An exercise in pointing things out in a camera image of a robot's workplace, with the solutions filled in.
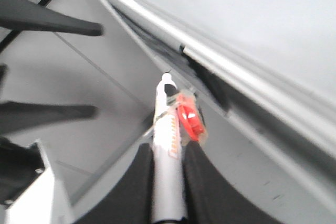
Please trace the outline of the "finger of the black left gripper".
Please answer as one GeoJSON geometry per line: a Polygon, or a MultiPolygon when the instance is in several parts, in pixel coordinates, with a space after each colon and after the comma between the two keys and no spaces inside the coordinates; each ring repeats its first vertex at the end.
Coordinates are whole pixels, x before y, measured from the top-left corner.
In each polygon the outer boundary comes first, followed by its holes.
{"type": "Polygon", "coordinates": [[[1,27],[20,31],[103,35],[103,26],[99,23],[70,17],[28,0],[1,0],[1,27]]]}
{"type": "Polygon", "coordinates": [[[1,104],[1,135],[40,125],[91,119],[97,114],[93,105],[33,104],[9,101],[1,104]]]}

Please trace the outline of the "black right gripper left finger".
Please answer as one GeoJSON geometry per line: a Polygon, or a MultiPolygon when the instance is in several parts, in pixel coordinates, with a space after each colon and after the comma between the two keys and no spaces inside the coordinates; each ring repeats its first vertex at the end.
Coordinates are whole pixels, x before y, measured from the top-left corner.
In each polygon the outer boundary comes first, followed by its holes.
{"type": "Polygon", "coordinates": [[[76,223],[150,223],[153,172],[153,151],[141,144],[118,183],[76,223]]]}

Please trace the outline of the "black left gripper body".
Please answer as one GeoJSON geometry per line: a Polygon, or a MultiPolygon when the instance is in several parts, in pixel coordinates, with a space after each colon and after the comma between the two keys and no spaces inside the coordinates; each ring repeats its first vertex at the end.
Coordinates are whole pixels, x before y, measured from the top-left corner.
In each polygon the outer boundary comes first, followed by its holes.
{"type": "Polygon", "coordinates": [[[1,136],[1,204],[12,204],[44,169],[37,144],[20,146],[1,136]]]}

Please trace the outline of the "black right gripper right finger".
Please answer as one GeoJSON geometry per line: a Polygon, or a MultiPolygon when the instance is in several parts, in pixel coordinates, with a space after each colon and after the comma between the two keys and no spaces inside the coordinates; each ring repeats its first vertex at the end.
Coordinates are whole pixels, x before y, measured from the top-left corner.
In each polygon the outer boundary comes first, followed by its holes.
{"type": "Polygon", "coordinates": [[[185,148],[183,175],[189,223],[281,223],[239,193],[195,141],[185,148]]]}

